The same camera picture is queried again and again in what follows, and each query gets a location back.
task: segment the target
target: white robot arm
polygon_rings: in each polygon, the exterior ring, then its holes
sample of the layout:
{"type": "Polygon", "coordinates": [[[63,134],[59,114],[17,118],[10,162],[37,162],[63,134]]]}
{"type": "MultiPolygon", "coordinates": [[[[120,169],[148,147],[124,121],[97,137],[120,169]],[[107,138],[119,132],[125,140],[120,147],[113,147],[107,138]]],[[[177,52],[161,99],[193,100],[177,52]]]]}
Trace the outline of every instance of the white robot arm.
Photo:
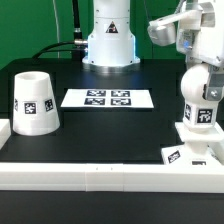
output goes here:
{"type": "Polygon", "coordinates": [[[183,123],[176,123],[185,145],[163,149],[166,164],[219,164],[207,145],[224,139],[216,123],[224,86],[223,8],[223,0],[186,1],[180,13],[150,22],[152,42],[160,46],[176,42],[188,68],[181,83],[183,123]],[[175,21],[179,21],[177,35],[175,21]]]}

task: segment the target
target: green background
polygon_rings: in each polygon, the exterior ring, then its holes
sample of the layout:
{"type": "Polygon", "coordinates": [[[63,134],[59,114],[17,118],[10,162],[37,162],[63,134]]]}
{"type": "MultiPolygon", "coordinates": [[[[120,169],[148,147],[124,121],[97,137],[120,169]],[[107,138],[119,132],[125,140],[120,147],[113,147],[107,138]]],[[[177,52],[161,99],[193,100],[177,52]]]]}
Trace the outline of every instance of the green background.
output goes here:
{"type": "MultiPolygon", "coordinates": [[[[146,0],[152,19],[175,11],[179,0],[146,0]]],[[[61,41],[73,39],[71,0],[56,0],[61,41]]],[[[93,29],[93,0],[79,0],[81,28],[84,38],[93,29]]],[[[175,45],[159,47],[151,44],[147,34],[143,0],[131,0],[131,31],[137,39],[137,56],[142,59],[180,59],[175,45]]],[[[0,69],[18,58],[29,58],[57,42],[53,0],[1,0],[0,2],[0,69]]],[[[44,57],[57,57],[47,54],[44,57]]]]}

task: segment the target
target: sticker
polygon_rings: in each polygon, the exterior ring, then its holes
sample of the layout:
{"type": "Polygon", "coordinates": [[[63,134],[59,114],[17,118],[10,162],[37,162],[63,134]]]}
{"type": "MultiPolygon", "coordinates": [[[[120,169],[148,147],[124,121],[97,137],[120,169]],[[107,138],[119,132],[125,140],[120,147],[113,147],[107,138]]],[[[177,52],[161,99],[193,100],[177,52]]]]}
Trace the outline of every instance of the sticker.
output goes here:
{"type": "Polygon", "coordinates": [[[113,21],[110,24],[110,26],[108,27],[106,33],[118,33],[117,28],[116,28],[116,26],[115,26],[113,21]]]}
{"type": "Polygon", "coordinates": [[[192,161],[192,165],[206,166],[206,162],[205,161],[192,161]]]}
{"type": "Polygon", "coordinates": [[[131,106],[131,99],[120,98],[120,99],[111,99],[112,106],[131,106]]]}
{"type": "Polygon", "coordinates": [[[14,108],[16,111],[18,111],[18,100],[17,99],[15,99],[14,108]]]}
{"type": "Polygon", "coordinates": [[[112,97],[130,97],[130,91],[113,90],[111,91],[112,97]]]}
{"type": "Polygon", "coordinates": [[[198,111],[198,124],[209,124],[212,122],[212,109],[200,109],[198,111]]]}
{"type": "Polygon", "coordinates": [[[49,112],[54,109],[52,99],[45,101],[46,112],[49,112]]]}
{"type": "Polygon", "coordinates": [[[24,103],[25,114],[36,114],[37,104],[36,103],[24,103]]]}
{"type": "Polygon", "coordinates": [[[105,99],[103,99],[103,98],[86,98],[85,105],[94,105],[94,106],[105,105],[105,99]]]}
{"type": "Polygon", "coordinates": [[[180,152],[179,151],[176,151],[173,154],[171,154],[170,156],[168,156],[169,163],[173,163],[174,161],[176,161],[179,158],[180,158],[180,152]]]}
{"type": "Polygon", "coordinates": [[[148,90],[128,89],[69,89],[61,107],[130,107],[153,108],[148,90]]]}
{"type": "Polygon", "coordinates": [[[106,90],[88,90],[87,96],[106,96],[106,90]]]}
{"type": "Polygon", "coordinates": [[[191,106],[188,104],[185,105],[185,117],[190,121],[191,120],[191,106]]]}

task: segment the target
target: black tabletop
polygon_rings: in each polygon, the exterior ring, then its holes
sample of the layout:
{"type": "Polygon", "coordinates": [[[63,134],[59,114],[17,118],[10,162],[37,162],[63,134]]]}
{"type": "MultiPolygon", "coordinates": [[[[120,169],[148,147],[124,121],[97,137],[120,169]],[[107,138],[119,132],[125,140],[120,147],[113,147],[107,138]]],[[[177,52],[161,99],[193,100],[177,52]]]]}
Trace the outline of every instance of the black tabletop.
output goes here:
{"type": "Polygon", "coordinates": [[[176,145],[174,122],[182,119],[179,91],[183,61],[144,61],[137,71],[109,74],[85,71],[70,60],[17,60],[0,73],[0,113],[12,121],[14,75],[50,74],[60,128],[45,136],[12,134],[0,151],[1,161],[147,163],[161,161],[161,147],[176,145]],[[145,89],[153,109],[61,108],[68,89],[145,89]]]}
{"type": "MultiPolygon", "coordinates": [[[[50,74],[61,126],[45,136],[12,132],[1,162],[160,164],[162,147],[181,144],[174,122],[183,116],[183,61],[144,60],[137,71],[103,76],[69,59],[16,60],[0,71],[0,118],[12,121],[15,74],[34,70],[50,74]],[[154,108],[63,110],[68,89],[147,89],[154,108]]],[[[2,191],[0,198],[2,224],[223,223],[222,194],[2,191]]]]}

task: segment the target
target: white cup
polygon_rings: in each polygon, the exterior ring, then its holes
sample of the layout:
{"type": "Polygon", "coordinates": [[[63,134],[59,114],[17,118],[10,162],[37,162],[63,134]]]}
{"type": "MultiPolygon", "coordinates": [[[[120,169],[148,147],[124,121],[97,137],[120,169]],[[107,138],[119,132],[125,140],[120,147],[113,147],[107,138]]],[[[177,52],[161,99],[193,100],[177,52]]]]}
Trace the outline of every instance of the white cup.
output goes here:
{"type": "Polygon", "coordinates": [[[21,135],[44,135],[60,126],[48,73],[30,71],[15,76],[13,130],[21,135]]]}

